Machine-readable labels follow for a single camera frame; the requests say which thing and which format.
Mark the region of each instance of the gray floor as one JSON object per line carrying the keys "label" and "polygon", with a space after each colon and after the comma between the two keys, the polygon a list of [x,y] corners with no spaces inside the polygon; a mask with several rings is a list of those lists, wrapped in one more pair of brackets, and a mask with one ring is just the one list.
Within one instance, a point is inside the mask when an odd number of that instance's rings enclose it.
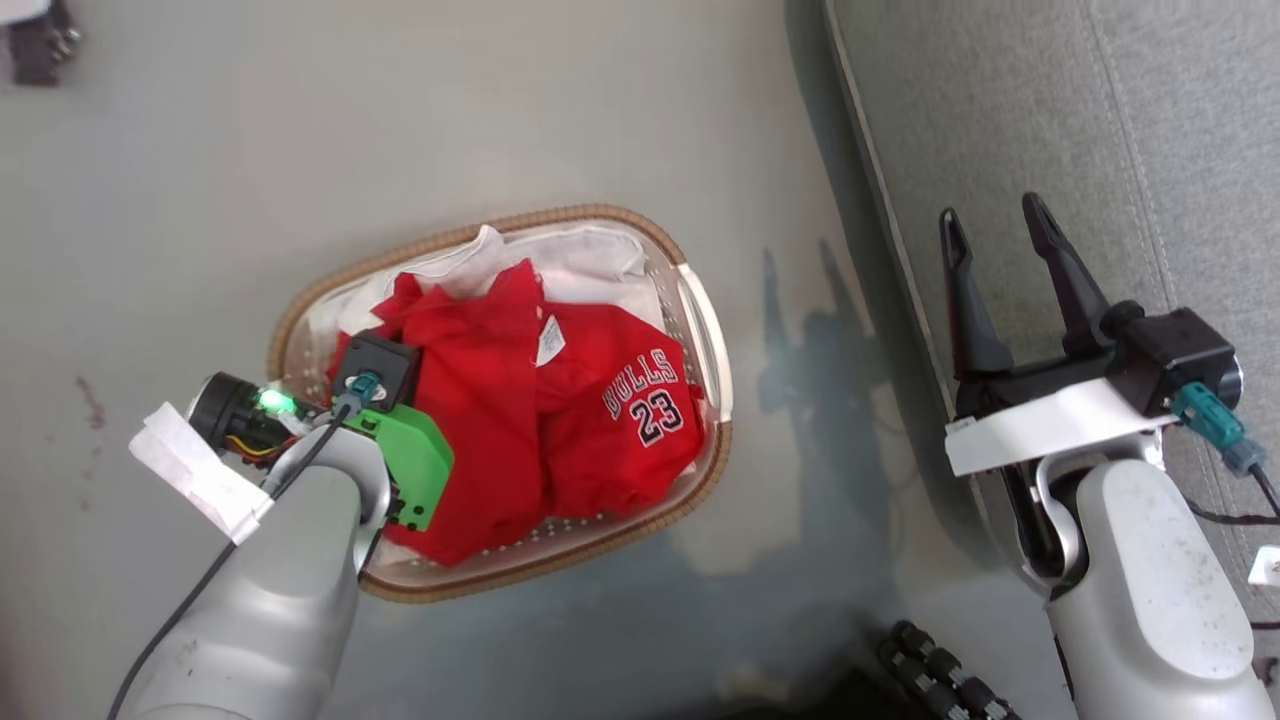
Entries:
{"label": "gray floor", "polygon": [[723,483],[558,575],[364,597],[326,717],[795,698],[900,616],[1025,717],[1073,716],[1037,600],[940,466],[815,4],[78,5],[67,87],[0,92],[6,717],[100,716],[219,546],[128,455],[148,411],[218,369],[261,377],[278,313],[323,273],[596,200],[666,227],[719,310]]}

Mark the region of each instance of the basket rim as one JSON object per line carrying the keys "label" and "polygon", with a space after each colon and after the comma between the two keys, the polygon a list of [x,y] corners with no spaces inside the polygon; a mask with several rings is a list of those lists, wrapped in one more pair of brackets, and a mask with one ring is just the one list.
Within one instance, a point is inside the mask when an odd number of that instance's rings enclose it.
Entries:
{"label": "basket rim", "polygon": [[[506,234],[539,225],[584,220],[609,220],[625,224],[653,241],[654,245],[657,245],[658,249],[660,249],[667,256],[667,259],[671,260],[672,265],[685,264],[685,254],[664,229],[649,218],[617,205],[572,205],[554,208],[550,210],[522,213],[518,215],[499,218],[497,220],[460,227],[452,231],[433,234],[417,242],[411,242],[408,245],[388,250],[367,260],[348,265],[347,268],[332,273],[303,288],[285,307],[280,320],[276,323],[275,333],[271,336],[271,343],[266,356],[266,375],[273,380],[284,375],[285,348],[298,320],[302,319],[306,311],[317,300],[338,287],[357,281],[370,273],[393,268],[420,255],[470,242],[475,238],[476,233],[480,232],[481,224],[492,225],[498,232]],[[714,443],[710,465],[698,484],[686,493],[684,500],[634,528],[617,530],[586,544],[575,547],[571,551],[552,555],[525,565],[495,570],[493,573],[452,583],[444,583],[430,588],[397,584],[365,573],[361,573],[360,587],[369,594],[390,602],[407,605],[438,602],[442,600],[497,589],[524,580],[530,580],[540,575],[547,575],[557,570],[563,570],[648,537],[675,524],[681,518],[692,512],[699,505],[703,503],[704,500],[707,500],[707,497],[710,496],[712,491],[716,489],[716,486],[719,484],[721,477],[724,474],[726,464],[728,462],[728,451],[733,438],[733,428],[731,421],[717,421],[714,428],[714,436],[708,438]]]}

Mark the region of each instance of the basket handle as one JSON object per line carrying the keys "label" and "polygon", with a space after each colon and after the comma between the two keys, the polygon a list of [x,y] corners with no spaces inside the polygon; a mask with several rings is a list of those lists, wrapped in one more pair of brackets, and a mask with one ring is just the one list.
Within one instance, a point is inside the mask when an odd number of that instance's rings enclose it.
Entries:
{"label": "basket handle", "polygon": [[719,410],[719,421],[727,423],[733,413],[733,377],[730,374],[724,333],[721,332],[716,309],[712,307],[712,300],[707,297],[698,273],[686,263],[676,269],[680,270],[680,300],[690,310],[698,366],[707,380],[707,401]]}

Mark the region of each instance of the gray sofa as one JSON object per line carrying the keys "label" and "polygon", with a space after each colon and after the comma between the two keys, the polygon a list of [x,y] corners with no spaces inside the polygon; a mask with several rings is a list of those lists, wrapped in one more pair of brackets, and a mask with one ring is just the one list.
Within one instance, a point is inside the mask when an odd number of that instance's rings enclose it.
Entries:
{"label": "gray sofa", "polygon": [[[941,392],[950,401],[955,391],[937,225],[946,206],[963,219],[1018,361],[1061,354],[1062,322],[1019,202],[1036,191],[1112,302],[1190,306],[1235,345],[1240,416],[1280,456],[1280,5],[931,8],[828,0],[827,14]],[[1188,432],[1167,439],[1188,497],[1270,515],[1212,448]],[[979,498],[1000,511],[1002,492]],[[1249,618],[1280,621],[1280,589],[1244,582],[1280,529],[1203,528]],[[1280,653],[1280,632],[1257,641],[1260,656]]]}

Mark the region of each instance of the white plastic tag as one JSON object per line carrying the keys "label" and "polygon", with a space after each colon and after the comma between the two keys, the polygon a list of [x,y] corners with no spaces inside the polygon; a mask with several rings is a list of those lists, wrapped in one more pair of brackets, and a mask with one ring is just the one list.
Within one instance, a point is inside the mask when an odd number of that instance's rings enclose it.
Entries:
{"label": "white plastic tag", "polygon": [[1249,584],[1280,587],[1280,547],[1265,544],[1258,548],[1249,570]]}
{"label": "white plastic tag", "polygon": [[165,402],[129,441],[129,452],[178,491],[236,544],[271,509],[271,497],[219,460],[218,454]]}
{"label": "white plastic tag", "polygon": [[556,322],[556,315],[552,315],[543,325],[543,334],[538,338],[538,359],[534,360],[535,368],[541,368],[543,365],[552,361],[552,357],[559,355],[561,350],[564,350],[564,333],[559,329],[559,323]]}

